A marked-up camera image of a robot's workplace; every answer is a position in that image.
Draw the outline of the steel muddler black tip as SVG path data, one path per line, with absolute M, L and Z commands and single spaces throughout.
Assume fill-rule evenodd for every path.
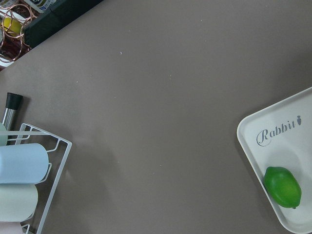
M 7 93 L 5 109 L 1 123 L 8 131 L 11 131 L 12 129 L 13 123 L 15 121 L 22 100 L 23 100 L 22 95 L 11 92 Z

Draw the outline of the black bar on table edge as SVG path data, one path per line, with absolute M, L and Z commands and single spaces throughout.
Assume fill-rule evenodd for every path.
M 58 0 L 24 27 L 24 42 L 35 48 L 53 34 L 98 5 L 101 0 Z

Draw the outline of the pink cup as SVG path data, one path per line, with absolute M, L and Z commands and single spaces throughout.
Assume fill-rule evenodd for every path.
M 0 234 L 22 234 L 22 227 L 19 222 L 1 222 Z

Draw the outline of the mint green cup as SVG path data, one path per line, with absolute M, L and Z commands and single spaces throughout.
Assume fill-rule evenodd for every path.
M 5 126 L 0 123 L 0 132 L 5 133 L 7 130 Z M 8 135 L 0 135 L 0 146 L 6 146 L 8 141 Z

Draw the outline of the green lime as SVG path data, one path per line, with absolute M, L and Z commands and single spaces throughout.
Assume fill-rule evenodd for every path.
M 263 178 L 264 187 L 273 200 L 284 208 L 296 209 L 302 190 L 294 175 L 284 167 L 268 167 Z

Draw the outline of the cream rabbit tray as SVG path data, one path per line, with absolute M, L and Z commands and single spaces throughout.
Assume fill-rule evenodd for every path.
M 237 139 L 260 183 L 268 167 L 284 167 L 298 181 L 297 208 L 267 196 L 279 222 L 295 234 L 312 232 L 312 90 L 308 88 L 241 120 Z

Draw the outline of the light blue cup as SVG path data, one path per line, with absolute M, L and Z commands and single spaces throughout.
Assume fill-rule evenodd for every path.
M 36 184 L 46 175 L 49 158 L 38 143 L 1 146 L 1 184 Z

